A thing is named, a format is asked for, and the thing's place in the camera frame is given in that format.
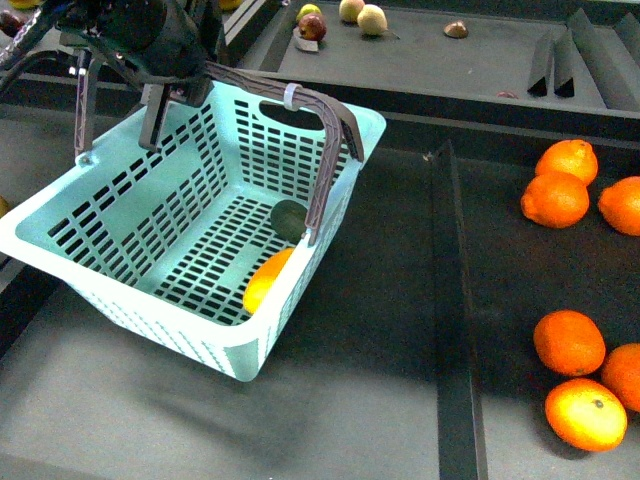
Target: basket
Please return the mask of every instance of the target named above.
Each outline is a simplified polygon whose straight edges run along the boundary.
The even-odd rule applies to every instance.
[[[326,128],[263,115],[264,100],[214,81],[200,108],[170,103],[156,152],[138,146],[144,110],[136,112],[0,220],[0,250],[62,279],[115,324],[253,379],[342,222],[364,164],[343,136],[315,240],[308,228],[249,315],[242,295],[250,277],[293,246],[271,229],[271,208],[284,199],[309,207],[328,141]],[[385,121],[346,108],[366,159]]]

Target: white strap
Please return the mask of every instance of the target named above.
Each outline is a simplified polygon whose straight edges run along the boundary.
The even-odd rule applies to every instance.
[[[300,85],[298,83],[290,83],[284,89],[284,99],[283,99],[284,100],[284,108],[286,108],[287,110],[291,110],[293,112],[298,110],[298,107],[295,107],[293,105],[293,94],[296,91],[296,88],[298,88],[298,87],[302,87],[302,85]]]

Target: basket handle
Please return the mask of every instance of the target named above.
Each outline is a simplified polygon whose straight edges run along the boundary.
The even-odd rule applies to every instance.
[[[315,112],[325,130],[325,142],[320,159],[318,177],[309,204],[305,225],[311,229],[309,245],[314,245],[327,206],[331,182],[338,164],[342,139],[347,143],[349,153],[359,162],[364,162],[364,148],[355,115],[335,98],[296,85],[288,85],[268,78],[241,73],[233,68],[207,62],[207,73],[213,80],[237,86],[249,93],[272,100],[283,100],[292,110],[304,107]]]

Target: orange fruit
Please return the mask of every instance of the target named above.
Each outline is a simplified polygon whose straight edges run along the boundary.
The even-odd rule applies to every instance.
[[[606,355],[597,325],[575,310],[558,310],[542,317],[533,331],[533,344],[542,363],[570,377],[595,372]]]
[[[578,223],[589,210],[589,193],[575,175],[549,172],[534,177],[527,185],[520,208],[525,217],[550,228]]]
[[[568,444],[590,452],[611,450],[627,431],[627,412],[604,385],[574,378],[555,387],[544,404],[547,421]]]
[[[536,165],[536,175],[548,172],[571,173],[589,185],[598,175],[598,159],[585,140],[561,140],[551,145]]]
[[[640,343],[615,348],[602,366],[602,383],[629,410],[640,412]]]
[[[293,247],[285,248],[272,255],[252,275],[242,296],[242,305],[247,312],[253,315],[258,310],[273,282],[276,281],[287,260],[289,260],[293,250]]]
[[[605,188],[598,209],[618,232],[640,235],[640,177],[627,177]]]

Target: avocado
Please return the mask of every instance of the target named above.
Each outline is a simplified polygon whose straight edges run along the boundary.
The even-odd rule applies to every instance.
[[[293,200],[282,200],[271,209],[271,228],[282,238],[298,243],[306,231],[307,208]]]

